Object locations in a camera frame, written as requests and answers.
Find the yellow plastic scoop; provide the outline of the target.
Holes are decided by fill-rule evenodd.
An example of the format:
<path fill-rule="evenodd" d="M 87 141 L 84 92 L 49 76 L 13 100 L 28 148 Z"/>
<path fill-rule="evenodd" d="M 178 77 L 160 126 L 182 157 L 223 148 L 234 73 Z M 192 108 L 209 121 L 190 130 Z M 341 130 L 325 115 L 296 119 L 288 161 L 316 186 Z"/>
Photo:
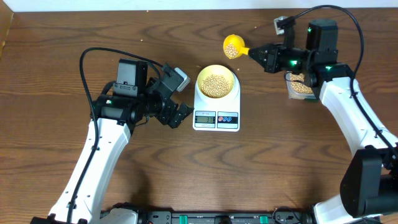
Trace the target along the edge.
<path fill-rule="evenodd" d="M 224 39 L 223 52 L 229 59 L 235 59 L 242 55 L 248 55 L 249 48 L 245 46 L 242 37 L 231 34 Z"/>

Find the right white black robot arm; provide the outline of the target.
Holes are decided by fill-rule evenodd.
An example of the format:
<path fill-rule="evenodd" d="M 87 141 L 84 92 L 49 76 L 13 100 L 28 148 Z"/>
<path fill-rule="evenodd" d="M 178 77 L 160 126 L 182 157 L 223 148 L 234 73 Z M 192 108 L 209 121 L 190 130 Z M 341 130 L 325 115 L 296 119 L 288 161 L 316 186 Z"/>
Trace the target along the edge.
<path fill-rule="evenodd" d="M 265 72 L 304 75 L 303 84 L 330 111 L 346 138 L 353 158 L 337 196 L 313 206 L 310 223 L 371 223 L 397 212 L 397 137 L 371 109 L 354 77 L 338 62 L 338 26 L 329 19 L 309 22 L 304 49 L 294 46 L 295 19 L 278 17 L 281 44 L 250 49 L 250 58 Z"/>

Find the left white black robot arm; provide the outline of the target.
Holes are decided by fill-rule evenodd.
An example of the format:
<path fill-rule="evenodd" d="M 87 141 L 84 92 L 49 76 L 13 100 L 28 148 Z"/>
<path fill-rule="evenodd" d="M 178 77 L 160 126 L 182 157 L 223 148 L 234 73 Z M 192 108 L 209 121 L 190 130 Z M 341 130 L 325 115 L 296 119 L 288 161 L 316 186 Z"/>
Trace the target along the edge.
<path fill-rule="evenodd" d="M 102 210 L 115 165 L 134 129 L 155 117 L 177 128 L 193 112 L 171 96 L 190 82 L 179 68 L 165 64 L 157 77 L 147 77 L 148 60 L 122 58 L 115 81 L 109 82 L 92 102 L 91 121 L 84 148 L 64 192 L 48 217 L 32 223 L 146 223 L 146 214 L 128 203 Z"/>

